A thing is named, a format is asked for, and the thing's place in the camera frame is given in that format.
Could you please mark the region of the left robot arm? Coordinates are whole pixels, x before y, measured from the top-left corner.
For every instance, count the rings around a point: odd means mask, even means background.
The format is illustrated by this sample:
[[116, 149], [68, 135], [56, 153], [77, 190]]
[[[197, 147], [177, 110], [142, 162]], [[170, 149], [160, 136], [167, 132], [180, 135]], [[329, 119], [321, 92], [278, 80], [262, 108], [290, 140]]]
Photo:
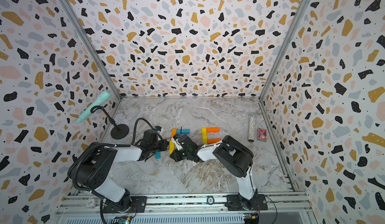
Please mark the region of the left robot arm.
[[118, 206], [129, 202], [129, 191], [112, 178], [112, 168], [118, 163], [147, 161], [157, 152], [167, 151], [168, 141], [162, 138], [162, 128], [146, 130], [132, 145], [92, 143], [68, 170], [68, 177], [77, 190], [88, 191]]

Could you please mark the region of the yellow block bottom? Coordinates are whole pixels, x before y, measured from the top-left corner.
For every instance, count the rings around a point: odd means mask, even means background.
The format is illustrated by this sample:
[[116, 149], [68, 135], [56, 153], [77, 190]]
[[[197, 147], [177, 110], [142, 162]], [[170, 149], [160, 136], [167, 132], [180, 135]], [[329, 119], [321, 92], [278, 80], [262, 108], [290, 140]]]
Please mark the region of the yellow block bottom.
[[174, 143], [172, 141], [169, 141], [169, 155], [172, 155], [174, 152]]

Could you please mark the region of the mint green microphone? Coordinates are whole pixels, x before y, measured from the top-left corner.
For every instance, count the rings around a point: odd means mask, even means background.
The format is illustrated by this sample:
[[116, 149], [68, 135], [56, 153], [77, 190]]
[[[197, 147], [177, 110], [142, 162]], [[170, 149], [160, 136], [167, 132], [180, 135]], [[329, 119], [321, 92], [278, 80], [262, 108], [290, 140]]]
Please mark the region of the mint green microphone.
[[101, 106], [103, 103], [108, 101], [111, 97], [111, 93], [109, 91], [103, 91], [97, 99], [79, 116], [76, 123], [82, 123], [85, 121], [91, 114], [92, 108], [95, 106]]

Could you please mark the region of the red playing card box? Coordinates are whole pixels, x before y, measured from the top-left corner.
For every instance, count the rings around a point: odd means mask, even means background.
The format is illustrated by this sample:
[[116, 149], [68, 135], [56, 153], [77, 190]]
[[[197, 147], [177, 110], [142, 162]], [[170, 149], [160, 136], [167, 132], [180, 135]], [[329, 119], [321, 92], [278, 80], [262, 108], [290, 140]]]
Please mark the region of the red playing card box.
[[267, 129], [257, 128], [257, 139], [259, 141], [267, 142], [267, 140], [268, 140], [268, 131], [267, 131]]

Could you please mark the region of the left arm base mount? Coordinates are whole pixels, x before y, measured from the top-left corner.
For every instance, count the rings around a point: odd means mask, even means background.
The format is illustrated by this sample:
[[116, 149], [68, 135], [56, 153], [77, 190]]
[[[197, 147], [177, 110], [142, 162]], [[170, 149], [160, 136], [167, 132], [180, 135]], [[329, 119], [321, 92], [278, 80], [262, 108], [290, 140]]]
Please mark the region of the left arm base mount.
[[106, 200], [103, 205], [104, 214], [125, 214], [125, 213], [144, 213], [147, 203], [146, 196], [124, 196], [119, 202], [115, 203]]

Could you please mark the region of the orange block diagonal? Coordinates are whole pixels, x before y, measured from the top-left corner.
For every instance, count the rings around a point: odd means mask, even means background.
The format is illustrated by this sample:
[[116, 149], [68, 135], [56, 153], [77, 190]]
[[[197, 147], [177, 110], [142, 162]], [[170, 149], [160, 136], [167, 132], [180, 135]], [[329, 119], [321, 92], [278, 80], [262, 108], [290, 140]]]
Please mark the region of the orange block diagonal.
[[221, 138], [208, 139], [207, 144], [215, 144], [221, 141]]

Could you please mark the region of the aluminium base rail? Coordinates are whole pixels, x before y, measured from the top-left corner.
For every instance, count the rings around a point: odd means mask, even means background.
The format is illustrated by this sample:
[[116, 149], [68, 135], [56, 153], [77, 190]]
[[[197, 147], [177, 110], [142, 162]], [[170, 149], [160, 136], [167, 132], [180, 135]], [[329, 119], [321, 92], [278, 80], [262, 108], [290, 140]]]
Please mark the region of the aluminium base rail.
[[126, 211], [91, 195], [64, 197], [54, 224], [315, 224], [303, 192], [265, 192], [251, 210], [234, 193], [139, 194]]

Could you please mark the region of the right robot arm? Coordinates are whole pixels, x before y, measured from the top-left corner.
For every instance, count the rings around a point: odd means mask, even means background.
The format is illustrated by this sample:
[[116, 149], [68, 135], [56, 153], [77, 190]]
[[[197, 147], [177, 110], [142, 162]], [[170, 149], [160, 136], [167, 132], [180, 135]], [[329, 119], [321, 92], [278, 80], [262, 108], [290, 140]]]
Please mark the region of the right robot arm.
[[219, 161], [236, 177], [239, 193], [227, 196], [227, 207], [232, 209], [255, 210], [258, 190], [253, 181], [253, 153], [233, 137], [227, 135], [215, 144], [198, 146], [188, 135], [175, 134], [171, 138], [175, 150], [171, 158], [176, 161], [189, 160], [195, 163], [210, 160]]

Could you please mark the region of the glitter filled clear tube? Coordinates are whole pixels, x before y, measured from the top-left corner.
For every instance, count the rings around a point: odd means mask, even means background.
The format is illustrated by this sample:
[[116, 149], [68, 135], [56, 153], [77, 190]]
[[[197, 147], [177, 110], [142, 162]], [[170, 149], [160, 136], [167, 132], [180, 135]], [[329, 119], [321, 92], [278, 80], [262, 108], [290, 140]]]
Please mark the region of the glitter filled clear tube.
[[256, 119], [255, 113], [249, 114], [248, 141], [251, 143], [255, 141]]

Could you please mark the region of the orange block vertical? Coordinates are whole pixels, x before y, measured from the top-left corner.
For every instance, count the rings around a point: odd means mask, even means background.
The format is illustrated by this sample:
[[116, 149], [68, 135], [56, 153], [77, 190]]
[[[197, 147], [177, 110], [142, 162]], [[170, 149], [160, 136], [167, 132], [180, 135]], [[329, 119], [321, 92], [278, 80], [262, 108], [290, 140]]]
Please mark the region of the orange block vertical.
[[177, 131], [177, 129], [173, 129], [173, 130], [172, 130], [172, 132], [171, 132], [171, 138], [173, 138], [173, 137], [175, 136], [176, 131]]

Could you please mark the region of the black microphone stand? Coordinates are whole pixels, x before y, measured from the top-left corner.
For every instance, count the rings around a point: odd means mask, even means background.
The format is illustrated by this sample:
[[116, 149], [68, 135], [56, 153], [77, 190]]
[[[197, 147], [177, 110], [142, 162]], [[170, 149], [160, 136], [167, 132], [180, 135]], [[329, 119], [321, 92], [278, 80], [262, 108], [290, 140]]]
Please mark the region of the black microphone stand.
[[110, 132], [113, 139], [123, 139], [129, 134], [129, 127], [125, 124], [116, 124], [115, 120], [107, 113], [103, 106], [95, 106], [91, 111], [94, 113], [97, 110], [102, 110], [103, 113], [107, 116], [109, 122], [113, 125], [113, 128]]

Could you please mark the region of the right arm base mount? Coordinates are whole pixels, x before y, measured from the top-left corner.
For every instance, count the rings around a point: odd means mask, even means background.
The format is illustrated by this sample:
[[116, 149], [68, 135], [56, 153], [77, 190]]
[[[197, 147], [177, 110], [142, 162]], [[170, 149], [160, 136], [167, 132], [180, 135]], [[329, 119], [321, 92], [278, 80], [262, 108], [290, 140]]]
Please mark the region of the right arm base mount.
[[250, 200], [240, 194], [226, 196], [225, 206], [229, 211], [266, 211], [268, 209], [266, 197], [263, 194], [255, 194]]

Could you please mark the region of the orange block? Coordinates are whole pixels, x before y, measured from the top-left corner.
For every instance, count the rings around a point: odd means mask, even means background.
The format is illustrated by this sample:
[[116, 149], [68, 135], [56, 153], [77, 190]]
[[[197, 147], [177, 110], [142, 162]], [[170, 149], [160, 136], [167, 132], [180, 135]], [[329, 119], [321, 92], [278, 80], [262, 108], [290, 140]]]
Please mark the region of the orange block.
[[207, 133], [218, 133], [220, 132], [220, 128], [206, 128]]

